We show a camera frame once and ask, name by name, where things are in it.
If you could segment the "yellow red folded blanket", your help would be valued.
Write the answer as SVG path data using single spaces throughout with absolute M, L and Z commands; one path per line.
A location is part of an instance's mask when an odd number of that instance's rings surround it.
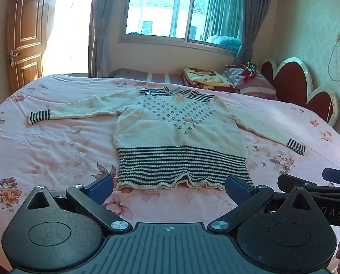
M 227 77 L 212 70 L 188 67 L 182 70 L 181 77 L 188 87 L 239 93 L 239 89 Z

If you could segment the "grey left curtain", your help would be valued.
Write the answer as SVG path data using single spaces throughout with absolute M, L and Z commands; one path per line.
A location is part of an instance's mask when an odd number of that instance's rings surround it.
M 89 24 L 89 76 L 109 76 L 108 31 L 114 0 L 92 0 Z

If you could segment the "brown wooden door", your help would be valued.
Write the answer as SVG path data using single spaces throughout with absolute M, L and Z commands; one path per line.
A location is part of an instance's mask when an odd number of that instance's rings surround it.
M 50 0 L 8 0 L 7 72 L 11 92 L 44 76 Z

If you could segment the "grey curtain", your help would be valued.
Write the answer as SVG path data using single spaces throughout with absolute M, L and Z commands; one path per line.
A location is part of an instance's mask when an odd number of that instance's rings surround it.
M 253 45 L 267 16 L 272 0 L 240 0 L 240 35 L 241 47 L 234 59 L 234 64 L 251 61 Z
M 89 24 L 89 76 L 109 76 L 108 31 L 114 0 L 92 0 Z

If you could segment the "red white scalloped headboard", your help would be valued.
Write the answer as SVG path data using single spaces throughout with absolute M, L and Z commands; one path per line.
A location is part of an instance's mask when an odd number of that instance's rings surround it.
M 291 57 L 277 65 L 268 58 L 261 64 L 260 71 L 276 90 L 279 101 L 311 110 L 332 127 L 336 124 L 339 114 L 337 96 L 330 87 L 314 87 L 311 73 L 302 60 Z

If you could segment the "grey right curtain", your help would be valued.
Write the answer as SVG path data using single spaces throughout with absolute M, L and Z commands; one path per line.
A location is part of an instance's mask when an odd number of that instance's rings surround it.
M 240 0 L 240 35 L 241 47 L 234 59 L 234 64 L 251 61 L 253 45 L 267 16 L 272 0 Z

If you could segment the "striped red grey pillow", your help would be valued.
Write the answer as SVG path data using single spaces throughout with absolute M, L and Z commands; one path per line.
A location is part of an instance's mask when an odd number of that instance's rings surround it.
M 242 95 L 277 100 L 275 88 L 258 69 L 251 72 L 245 69 L 243 65 L 225 66 L 223 75 L 231 81 Z

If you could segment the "striped mattress cover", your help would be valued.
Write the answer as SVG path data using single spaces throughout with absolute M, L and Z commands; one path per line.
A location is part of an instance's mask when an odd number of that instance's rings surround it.
M 165 83 L 183 85 L 184 82 L 179 74 L 159 74 L 152 72 L 143 72 L 131 69 L 118 69 L 113 77 L 122 79 L 139 80 L 143 82 Z

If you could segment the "cream striped knit sweater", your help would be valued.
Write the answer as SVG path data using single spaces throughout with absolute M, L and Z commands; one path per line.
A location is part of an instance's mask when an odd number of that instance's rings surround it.
M 113 144 L 119 154 L 117 188 L 224 189 L 235 176 L 247 184 L 245 129 L 299 155 L 306 147 L 243 108 L 219 97 L 181 88 L 133 88 L 31 112 L 28 122 L 117 116 Z

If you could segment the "aluminium frame window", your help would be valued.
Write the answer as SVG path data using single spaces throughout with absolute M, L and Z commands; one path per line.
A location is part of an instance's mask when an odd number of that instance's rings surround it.
M 240 0 L 127 0 L 121 41 L 237 53 Z

